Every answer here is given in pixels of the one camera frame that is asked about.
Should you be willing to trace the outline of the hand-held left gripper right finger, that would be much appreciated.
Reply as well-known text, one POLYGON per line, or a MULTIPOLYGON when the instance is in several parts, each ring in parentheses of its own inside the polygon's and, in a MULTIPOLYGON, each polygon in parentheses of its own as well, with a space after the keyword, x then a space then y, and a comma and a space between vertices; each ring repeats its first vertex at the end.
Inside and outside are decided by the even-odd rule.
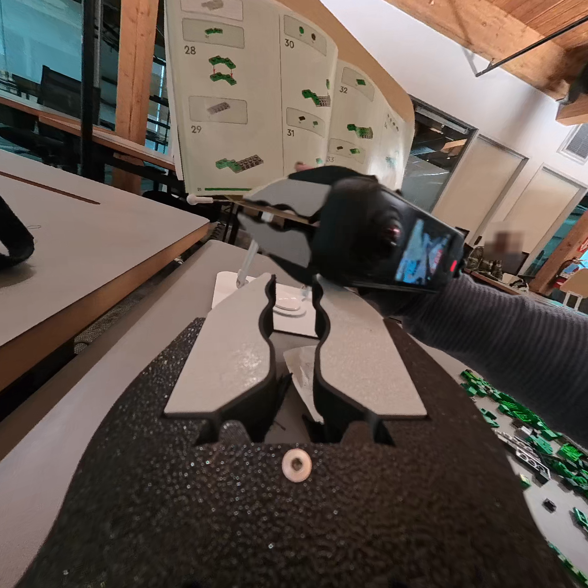
POLYGON ((422 420, 428 413, 384 319, 353 291, 318 275, 313 280, 319 343, 313 402, 326 437, 364 422, 372 437, 385 422, 422 420))

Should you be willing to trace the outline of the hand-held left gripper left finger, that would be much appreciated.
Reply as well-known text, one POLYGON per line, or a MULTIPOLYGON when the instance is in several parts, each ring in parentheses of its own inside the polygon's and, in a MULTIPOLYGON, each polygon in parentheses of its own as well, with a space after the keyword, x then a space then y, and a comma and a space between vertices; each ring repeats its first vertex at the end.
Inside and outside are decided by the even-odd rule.
POLYGON ((273 333, 276 277, 263 274, 207 315, 164 408, 169 418, 206 420, 214 434, 230 420, 264 437, 277 406, 273 333))

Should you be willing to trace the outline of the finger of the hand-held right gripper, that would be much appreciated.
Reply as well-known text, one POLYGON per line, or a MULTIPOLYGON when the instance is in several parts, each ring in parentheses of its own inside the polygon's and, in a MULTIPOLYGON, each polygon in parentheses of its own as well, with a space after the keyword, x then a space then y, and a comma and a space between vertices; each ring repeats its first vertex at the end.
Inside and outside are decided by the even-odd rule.
POLYGON ((283 178, 254 189, 243 197, 242 204, 285 219, 316 224, 330 189, 324 183, 283 178))
POLYGON ((240 213, 239 223, 264 254, 289 276, 315 276, 318 266, 312 252, 317 227, 286 220, 283 227, 240 213))

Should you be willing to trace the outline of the brick instruction booklet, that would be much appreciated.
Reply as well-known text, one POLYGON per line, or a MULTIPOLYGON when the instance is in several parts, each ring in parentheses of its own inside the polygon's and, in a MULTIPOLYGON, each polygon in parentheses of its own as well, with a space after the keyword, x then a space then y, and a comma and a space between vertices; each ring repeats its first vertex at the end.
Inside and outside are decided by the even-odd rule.
POLYGON ((238 198, 298 162, 403 183, 410 97, 320 1, 165 1, 185 189, 238 198))

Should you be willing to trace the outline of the person's right forearm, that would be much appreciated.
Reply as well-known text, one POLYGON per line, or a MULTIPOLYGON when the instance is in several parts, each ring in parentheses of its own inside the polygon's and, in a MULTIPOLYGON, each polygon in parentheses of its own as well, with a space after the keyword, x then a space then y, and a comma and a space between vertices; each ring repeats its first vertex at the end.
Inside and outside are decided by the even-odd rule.
POLYGON ((362 288, 359 295, 587 448, 586 315, 463 274, 436 293, 362 288))

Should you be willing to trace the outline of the pile of green bricks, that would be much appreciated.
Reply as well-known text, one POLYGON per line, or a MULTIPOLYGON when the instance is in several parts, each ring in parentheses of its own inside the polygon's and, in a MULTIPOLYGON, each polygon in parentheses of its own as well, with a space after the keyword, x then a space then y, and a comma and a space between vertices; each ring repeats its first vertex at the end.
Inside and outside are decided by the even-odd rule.
POLYGON ((505 449, 548 547, 574 584, 587 587, 587 450, 474 371, 460 379, 505 449))

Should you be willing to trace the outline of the grey table wooden edge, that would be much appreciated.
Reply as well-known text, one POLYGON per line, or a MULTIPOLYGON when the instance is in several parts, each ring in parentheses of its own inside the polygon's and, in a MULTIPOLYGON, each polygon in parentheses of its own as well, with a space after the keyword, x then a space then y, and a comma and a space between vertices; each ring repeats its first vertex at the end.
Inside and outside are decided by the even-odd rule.
POLYGON ((206 235, 208 219, 1 151, 35 250, 1 272, 1 390, 206 235))

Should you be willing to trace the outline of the white chair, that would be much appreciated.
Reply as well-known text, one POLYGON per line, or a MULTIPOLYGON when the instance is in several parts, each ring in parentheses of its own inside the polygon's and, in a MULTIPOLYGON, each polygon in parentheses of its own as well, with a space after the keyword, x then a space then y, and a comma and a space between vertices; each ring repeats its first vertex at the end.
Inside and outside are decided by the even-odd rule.
POLYGON ((562 284, 560 290, 564 293, 564 300, 562 302, 564 307, 569 307, 568 303, 570 298, 575 297, 573 310, 576 312, 579 311, 582 300, 587 298, 587 273, 587 268, 579 269, 562 284))

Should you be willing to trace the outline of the black office chair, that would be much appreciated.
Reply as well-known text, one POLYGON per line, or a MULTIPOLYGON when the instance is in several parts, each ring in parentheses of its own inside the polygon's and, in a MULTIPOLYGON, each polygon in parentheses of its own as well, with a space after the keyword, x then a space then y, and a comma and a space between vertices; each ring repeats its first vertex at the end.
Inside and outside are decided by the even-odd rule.
POLYGON ((42 66, 38 104, 81 119, 81 91, 79 80, 42 66))

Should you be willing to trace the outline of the wall vent grille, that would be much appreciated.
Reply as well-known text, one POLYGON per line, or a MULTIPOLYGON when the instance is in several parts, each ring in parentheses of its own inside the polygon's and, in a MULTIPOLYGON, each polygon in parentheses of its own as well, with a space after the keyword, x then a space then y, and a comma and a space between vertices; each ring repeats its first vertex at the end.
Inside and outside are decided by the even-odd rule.
POLYGON ((587 163, 587 123, 572 128, 558 153, 580 165, 587 163))

